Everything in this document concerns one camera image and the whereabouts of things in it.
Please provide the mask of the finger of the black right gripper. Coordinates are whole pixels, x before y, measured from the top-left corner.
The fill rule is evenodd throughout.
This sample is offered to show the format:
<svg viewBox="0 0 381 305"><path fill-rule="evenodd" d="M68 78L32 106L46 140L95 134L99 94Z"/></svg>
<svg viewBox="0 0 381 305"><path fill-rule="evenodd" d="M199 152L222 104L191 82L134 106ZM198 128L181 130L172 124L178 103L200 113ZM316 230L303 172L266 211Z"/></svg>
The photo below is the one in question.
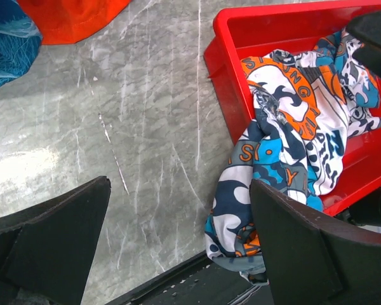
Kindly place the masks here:
<svg viewBox="0 0 381 305"><path fill-rule="evenodd" d="M346 31L364 44L353 57L381 79L381 10L352 19Z"/></svg>

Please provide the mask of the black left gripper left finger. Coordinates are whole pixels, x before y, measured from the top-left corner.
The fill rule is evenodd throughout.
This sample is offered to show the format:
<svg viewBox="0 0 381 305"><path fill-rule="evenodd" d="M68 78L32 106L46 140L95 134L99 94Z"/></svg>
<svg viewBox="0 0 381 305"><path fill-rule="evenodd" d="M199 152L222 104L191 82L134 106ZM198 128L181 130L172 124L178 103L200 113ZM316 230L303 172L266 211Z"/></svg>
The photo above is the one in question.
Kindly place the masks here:
<svg viewBox="0 0 381 305"><path fill-rule="evenodd" d="M110 199L99 176L63 195L0 218L0 304L23 289L80 304Z"/></svg>

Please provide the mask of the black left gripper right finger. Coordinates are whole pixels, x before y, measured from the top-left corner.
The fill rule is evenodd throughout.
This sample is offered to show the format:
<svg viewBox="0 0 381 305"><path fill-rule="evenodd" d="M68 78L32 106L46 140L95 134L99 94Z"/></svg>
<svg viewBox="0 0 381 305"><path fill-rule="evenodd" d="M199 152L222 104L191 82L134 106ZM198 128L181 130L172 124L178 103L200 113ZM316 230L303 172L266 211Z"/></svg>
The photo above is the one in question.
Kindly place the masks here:
<svg viewBox="0 0 381 305"><path fill-rule="evenodd" d="M381 304L381 234L253 180L251 210L275 304Z"/></svg>

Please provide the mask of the multicolour patterned shorts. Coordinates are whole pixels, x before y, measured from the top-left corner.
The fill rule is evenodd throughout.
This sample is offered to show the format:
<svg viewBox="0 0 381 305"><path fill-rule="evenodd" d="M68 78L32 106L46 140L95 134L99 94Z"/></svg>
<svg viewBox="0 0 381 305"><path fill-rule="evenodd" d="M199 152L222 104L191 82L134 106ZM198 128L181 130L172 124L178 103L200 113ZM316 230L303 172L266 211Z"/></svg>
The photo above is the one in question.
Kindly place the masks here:
<svg viewBox="0 0 381 305"><path fill-rule="evenodd" d="M346 30L322 37L311 51L274 50L241 66L254 118L222 172L205 224L206 254L253 285L267 285L250 201L260 180L322 210L343 171L347 141L381 128L377 81L354 57L363 46Z"/></svg>

